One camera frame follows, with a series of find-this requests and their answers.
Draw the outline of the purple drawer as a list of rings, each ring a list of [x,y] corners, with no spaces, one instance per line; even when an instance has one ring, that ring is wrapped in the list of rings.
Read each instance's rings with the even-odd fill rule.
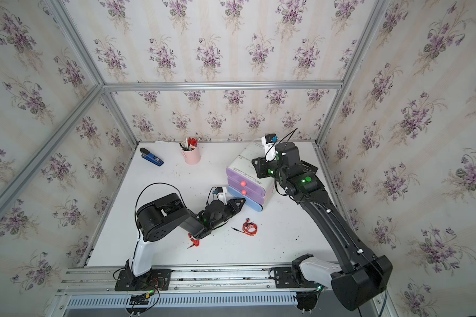
[[[254,176],[242,174],[234,169],[226,169],[228,184],[242,192],[246,191],[248,194],[258,194],[260,197],[267,195],[273,186],[273,180],[270,178],[256,179]]]
[[[253,201],[257,202],[260,205],[264,205],[266,202],[266,191],[264,188],[260,187],[259,185],[255,184],[250,180],[242,180],[242,179],[233,179],[228,177],[228,186],[236,189],[242,195],[251,198]]]

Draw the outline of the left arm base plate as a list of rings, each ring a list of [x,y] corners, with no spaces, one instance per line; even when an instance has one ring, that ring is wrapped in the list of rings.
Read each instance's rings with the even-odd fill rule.
[[[149,272],[134,277],[129,269],[122,268],[113,277],[116,280],[115,291],[166,291],[169,288],[170,269],[151,269]]]

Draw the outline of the red wired earphones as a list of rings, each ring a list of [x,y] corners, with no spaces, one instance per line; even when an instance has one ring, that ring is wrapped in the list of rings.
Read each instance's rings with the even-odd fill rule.
[[[200,240],[199,239],[195,238],[190,233],[188,234],[188,236],[189,236],[189,239],[191,241],[191,245],[189,246],[189,248],[198,247],[200,245]]]
[[[241,229],[233,228],[233,230],[243,233],[244,235],[247,235],[247,236],[255,236],[258,231],[258,226],[254,222],[252,222],[250,218],[247,218],[245,222],[242,224]]]

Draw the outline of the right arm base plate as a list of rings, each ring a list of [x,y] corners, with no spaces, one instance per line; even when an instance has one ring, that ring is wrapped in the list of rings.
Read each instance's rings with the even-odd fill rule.
[[[308,281],[292,267],[273,267],[268,271],[269,279],[272,279],[277,289],[317,289],[321,285]]]

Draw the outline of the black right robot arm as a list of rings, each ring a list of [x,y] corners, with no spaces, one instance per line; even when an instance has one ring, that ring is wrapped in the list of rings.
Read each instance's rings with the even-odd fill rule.
[[[393,264],[378,256],[358,238],[333,205],[316,167],[302,161],[292,142],[274,147],[273,159],[257,157],[251,164],[258,178],[272,178],[314,221],[332,248],[337,263],[305,254],[292,261],[292,278],[299,286],[319,284],[333,291],[347,310],[353,311],[385,293]]]

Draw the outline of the blue bottom drawer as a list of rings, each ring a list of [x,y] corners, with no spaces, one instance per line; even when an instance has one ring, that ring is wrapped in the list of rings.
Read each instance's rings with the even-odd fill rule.
[[[248,198],[245,195],[242,195],[239,193],[236,189],[232,188],[231,186],[227,187],[227,191],[230,194],[231,197],[233,198],[241,198],[245,199],[245,205],[250,207],[251,209],[261,212],[263,210],[263,206],[258,204],[257,202],[253,201],[251,198]]]

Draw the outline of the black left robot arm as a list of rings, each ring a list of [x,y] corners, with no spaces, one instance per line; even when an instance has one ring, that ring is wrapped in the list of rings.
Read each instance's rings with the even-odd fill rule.
[[[138,239],[133,256],[126,262],[126,270],[133,278],[152,270],[157,243],[176,228],[181,227],[194,239],[201,240],[227,224],[247,202],[245,198],[216,199],[208,202],[199,213],[194,213],[186,206],[178,188],[165,182],[162,185],[175,192],[134,208]]]

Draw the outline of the purple top drawer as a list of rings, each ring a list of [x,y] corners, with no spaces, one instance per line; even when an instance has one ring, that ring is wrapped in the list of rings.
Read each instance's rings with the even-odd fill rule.
[[[267,195],[273,186],[273,180],[270,178],[256,179],[254,176],[242,174],[234,169],[226,169],[228,184],[242,192],[246,191],[248,194],[258,194],[260,197]]]

